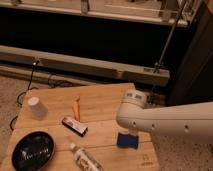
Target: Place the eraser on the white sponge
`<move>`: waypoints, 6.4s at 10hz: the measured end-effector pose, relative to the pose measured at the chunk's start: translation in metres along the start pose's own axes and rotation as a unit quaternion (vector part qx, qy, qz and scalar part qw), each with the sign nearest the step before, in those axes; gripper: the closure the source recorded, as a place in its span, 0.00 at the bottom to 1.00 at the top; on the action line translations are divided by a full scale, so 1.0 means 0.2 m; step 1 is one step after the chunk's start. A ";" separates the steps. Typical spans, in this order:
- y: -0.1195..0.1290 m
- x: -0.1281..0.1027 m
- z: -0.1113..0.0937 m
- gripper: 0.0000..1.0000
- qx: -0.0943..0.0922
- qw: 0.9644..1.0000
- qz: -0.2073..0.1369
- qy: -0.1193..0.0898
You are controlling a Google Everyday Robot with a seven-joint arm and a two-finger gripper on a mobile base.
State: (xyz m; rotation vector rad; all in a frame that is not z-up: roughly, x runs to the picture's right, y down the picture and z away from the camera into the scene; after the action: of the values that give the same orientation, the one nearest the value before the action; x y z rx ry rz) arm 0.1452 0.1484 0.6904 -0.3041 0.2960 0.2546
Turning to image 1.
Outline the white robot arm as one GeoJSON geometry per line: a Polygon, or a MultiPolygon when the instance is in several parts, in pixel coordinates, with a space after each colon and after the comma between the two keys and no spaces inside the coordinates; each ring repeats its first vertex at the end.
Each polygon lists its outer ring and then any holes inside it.
{"type": "Polygon", "coordinates": [[[213,135],[213,102],[146,108],[147,95],[128,89],[117,111],[117,123],[127,129],[158,134],[213,135]]]}

